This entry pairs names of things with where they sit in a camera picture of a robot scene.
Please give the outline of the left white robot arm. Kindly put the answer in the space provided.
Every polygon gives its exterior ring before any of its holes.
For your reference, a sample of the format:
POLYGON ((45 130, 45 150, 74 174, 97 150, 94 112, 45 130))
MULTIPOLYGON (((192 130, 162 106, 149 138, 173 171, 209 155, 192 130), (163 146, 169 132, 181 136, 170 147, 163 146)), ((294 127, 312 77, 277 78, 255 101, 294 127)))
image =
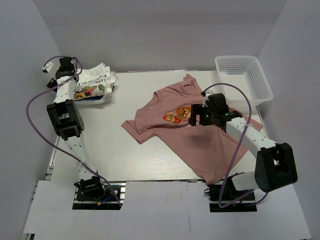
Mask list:
POLYGON ((99 200, 105 196, 106 187, 94 167, 89 166, 89 156, 84 143, 84 121, 74 102, 74 90, 79 80, 74 57, 59 56, 59 66, 52 62, 42 68, 56 81, 56 96, 46 107, 54 131, 68 146, 71 157, 75 159, 79 180, 74 185, 86 197, 99 200))

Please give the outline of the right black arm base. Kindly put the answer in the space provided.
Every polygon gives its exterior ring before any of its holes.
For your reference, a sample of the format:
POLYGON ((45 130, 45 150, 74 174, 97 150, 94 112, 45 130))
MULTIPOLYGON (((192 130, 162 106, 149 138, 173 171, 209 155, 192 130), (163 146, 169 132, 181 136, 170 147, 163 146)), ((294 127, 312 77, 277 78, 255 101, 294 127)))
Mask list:
MULTIPOLYGON (((218 200, 221 186, 221 184, 211 184, 203 191, 203 193, 208 196, 209 210, 211 213, 249 213, 257 211, 257 207, 254 205, 256 198, 253 192, 225 208, 220 208, 218 200)), ((222 194, 221 204, 227 204, 241 197, 247 191, 248 190, 237 191, 234 187, 226 185, 222 194)))

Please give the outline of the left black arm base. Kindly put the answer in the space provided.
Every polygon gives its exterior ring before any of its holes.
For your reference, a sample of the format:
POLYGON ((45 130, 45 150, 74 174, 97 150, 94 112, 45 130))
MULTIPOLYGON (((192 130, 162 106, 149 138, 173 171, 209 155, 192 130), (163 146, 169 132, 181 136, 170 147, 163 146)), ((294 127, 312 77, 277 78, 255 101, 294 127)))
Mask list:
POLYGON ((74 183, 75 194, 73 210, 120 210, 124 202, 126 184, 107 184, 93 176, 88 180, 80 180, 74 183))

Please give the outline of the pink printed t-shirt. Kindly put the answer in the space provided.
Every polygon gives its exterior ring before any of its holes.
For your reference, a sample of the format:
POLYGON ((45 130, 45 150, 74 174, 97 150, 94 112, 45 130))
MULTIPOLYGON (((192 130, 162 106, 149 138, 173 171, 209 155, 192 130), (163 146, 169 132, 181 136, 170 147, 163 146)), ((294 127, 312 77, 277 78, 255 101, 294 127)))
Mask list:
POLYGON ((159 89, 121 126, 139 143, 157 136, 207 185, 222 179, 238 141, 215 125, 190 126, 191 106, 203 96, 197 80, 187 74, 182 81, 159 89))

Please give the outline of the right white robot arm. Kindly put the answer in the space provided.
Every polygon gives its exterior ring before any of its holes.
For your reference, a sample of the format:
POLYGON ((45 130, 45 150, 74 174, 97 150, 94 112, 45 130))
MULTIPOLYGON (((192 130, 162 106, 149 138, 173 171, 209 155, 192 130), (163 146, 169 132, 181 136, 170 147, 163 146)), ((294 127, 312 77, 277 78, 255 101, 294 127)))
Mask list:
POLYGON ((243 193, 259 189, 265 193, 294 184, 298 181, 298 173, 292 147, 284 142, 277 143, 257 131, 248 119, 238 111, 229 109, 222 93, 204 98, 203 103, 192 104, 191 126, 214 125, 238 140, 255 157, 255 169, 237 175, 227 175, 220 191, 236 200, 243 193))

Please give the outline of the white printed t-shirt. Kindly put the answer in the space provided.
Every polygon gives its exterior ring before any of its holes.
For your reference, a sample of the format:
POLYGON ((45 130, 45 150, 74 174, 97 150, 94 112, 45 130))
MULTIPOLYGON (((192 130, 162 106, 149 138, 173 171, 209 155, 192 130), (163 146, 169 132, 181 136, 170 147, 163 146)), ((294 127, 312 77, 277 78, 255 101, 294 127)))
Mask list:
POLYGON ((103 62, 79 75, 73 100, 78 105, 99 105, 111 100, 117 77, 103 62))

